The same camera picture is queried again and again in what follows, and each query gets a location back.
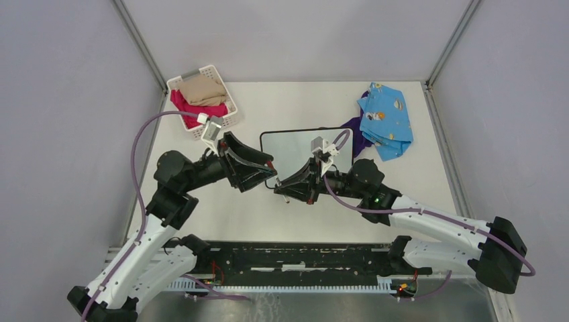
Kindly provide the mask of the white red whiteboard marker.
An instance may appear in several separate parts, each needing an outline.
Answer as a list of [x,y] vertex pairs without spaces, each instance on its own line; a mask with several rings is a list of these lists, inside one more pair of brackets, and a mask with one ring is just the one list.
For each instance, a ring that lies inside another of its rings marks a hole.
[[[274,179],[275,179],[275,181],[276,181],[275,187],[276,187],[276,188],[277,188],[277,187],[281,187],[281,186],[282,186],[282,182],[281,182],[281,180],[279,179],[279,177],[276,175],[276,176],[274,177]],[[283,199],[284,199],[284,201],[285,201],[286,204],[289,204],[289,203],[290,203],[290,199],[289,199],[288,196],[282,195],[282,197],[283,197]]]

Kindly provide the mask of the black framed whiteboard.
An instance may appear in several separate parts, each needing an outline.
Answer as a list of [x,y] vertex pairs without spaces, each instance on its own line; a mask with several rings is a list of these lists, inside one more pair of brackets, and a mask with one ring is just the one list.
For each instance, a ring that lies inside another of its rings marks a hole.
[[332,143],[344,130],[343,127],[321,127],[261,133],[261,150],[274,157],[272,165],[278,172],[278,176],[266,180],[264,186],[273,189],[277,184],[277,179],[284,180],[300,170],[312,157],[311,141],[313,139],[322,137]]

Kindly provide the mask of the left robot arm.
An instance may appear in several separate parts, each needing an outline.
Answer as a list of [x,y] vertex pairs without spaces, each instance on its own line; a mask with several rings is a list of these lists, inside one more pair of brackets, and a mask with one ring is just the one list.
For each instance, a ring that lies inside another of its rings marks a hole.
[[205,272],[211,264],[209,244],[190,234],[155,265],[151,259],[177,234],[199,200],[189,192],[227,179],[244,193],[276,176],[273,156],[224,133],[212,154],[196,162],[171,150],[158,159],[157,190],[143,207],[140,228],[111,263],[87,286],[75,286],[67,299],[81,321],[136,321],[146,305],[183,274]]

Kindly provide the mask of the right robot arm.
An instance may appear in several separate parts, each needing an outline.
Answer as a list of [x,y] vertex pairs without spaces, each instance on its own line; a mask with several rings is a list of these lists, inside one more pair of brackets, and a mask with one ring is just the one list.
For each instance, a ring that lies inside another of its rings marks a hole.
[[411,268],[461,272],[505,294],[517,290],[521,276],[535,274],[534,269],[523,271],[528,265],[527,247],[508,219],[495,217],[487,222],[440,213],[388,187],[383,179],[384,174],[371,159],[355,161],[348,172],[322,172],[321,163],[310,158],[274,192],[309,205],[327,194],[371,223],[430,237],[430,241],[396,238],[387,263],[397,274]]

